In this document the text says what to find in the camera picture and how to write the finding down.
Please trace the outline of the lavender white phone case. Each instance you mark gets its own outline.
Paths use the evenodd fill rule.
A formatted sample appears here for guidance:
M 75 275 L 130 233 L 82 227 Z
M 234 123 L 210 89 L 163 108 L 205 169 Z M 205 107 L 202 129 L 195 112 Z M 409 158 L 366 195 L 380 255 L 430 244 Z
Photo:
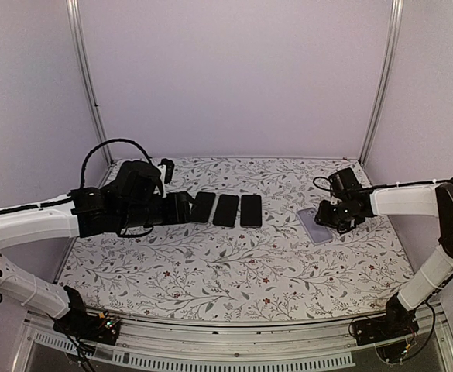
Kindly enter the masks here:
M 302 209 L 297 211 L 297 218 L 314 245 L 328 243 L 332 241 L 333 234 L 326 226 L 316 223 L 316 213 L 317 209 L 315 208 Z

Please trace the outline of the black smartphone with white edge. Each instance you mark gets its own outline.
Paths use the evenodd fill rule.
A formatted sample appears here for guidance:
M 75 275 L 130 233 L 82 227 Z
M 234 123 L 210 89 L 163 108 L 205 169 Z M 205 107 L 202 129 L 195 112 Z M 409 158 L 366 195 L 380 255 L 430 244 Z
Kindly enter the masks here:
M 207 224 L 214 206 L 216 194 L 199 191 L 194 199 L 190 212 L 190 220 L 194 223 Z

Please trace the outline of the black smartphone corner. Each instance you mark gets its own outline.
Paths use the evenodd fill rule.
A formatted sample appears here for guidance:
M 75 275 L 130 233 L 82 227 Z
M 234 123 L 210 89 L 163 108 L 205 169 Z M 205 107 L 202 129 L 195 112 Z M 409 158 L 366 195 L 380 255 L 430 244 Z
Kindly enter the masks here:
M 215 226 L 233 228 L 235 226 L 239 200 L 238 195 L 220 195 L 212 223 Z

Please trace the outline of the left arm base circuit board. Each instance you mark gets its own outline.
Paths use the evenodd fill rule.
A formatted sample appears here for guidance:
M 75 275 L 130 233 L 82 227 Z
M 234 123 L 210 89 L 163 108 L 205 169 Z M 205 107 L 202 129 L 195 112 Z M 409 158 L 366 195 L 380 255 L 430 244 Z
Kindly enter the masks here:
M 68 296 L 68 313 L 53 320 L 53 330 L 75 339 L 114 346 L 120 333 L 121 319 L 108 311 L 97 315 L 87 313 L 78 291 L 66 285 L 63 289 Z

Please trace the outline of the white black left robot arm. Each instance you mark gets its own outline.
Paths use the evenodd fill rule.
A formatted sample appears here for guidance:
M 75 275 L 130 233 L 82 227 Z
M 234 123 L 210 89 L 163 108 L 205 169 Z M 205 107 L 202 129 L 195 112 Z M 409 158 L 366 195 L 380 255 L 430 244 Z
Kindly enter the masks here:
M 93 330 L 78 291 L 50 284 L 18 268 L 1 251 L 22 244 L 59 238 L 88 238 L 129 229 L 185 224 L 194 199 L 185 191 L 168 192 L 174 164 L 154 166 L 140 160 L 122 163 L 115 179 L 101 188 L 80 186 L 66 195 L 0 209 L 0 295 L 44 312 L 76 336 Z

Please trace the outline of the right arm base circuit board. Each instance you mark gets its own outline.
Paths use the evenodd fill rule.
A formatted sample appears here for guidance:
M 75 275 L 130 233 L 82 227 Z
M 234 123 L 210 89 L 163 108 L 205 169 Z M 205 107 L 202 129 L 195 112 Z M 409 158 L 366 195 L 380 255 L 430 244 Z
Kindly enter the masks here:
M 420 305 L 426 305 L 431 310 L 432 325 L 424 343 L 414 353 L 411 353 L 410 350 L 414 346 L 414 341 L 419 331 L 419 325 L 415 318 L 417 309 L 402 309 L 396 294 L 386 303 L 386 313 L 384 315 L 374 318 L 363 315 L 354 318 L 348 325 L 348 334 L 357 342 L 358 346 L 411 334 L 411 340 L 405 342 L 400 352 L 393 351 L 388 346 L 381 346 L 380 349 L 382 351 L 376 352 L 376 354 L 382 362 L 390 366 L 412 360 L 426 348 L 434 334 L 436 312 L 429 302 L 432 297 L 433 295 L 430 294 L 420 303 Z

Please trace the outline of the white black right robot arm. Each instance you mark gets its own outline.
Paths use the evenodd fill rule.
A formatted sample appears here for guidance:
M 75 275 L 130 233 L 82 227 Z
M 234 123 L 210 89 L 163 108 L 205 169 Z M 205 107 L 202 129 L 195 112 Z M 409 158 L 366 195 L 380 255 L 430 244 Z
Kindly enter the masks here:
M 379 331 L 394 338 L 409 323 L 412 312 L 439 293 L 453 278 L 453 177 L 443 180 L 362 186 L 351 169 L 328 177 L 331 201 L 320 202 L 315 222 L 346 234 L 368 219 L 388 218 L 402 243 L 431 243 L 420 248 L 422 263 L 386 303 L 392 309 Z

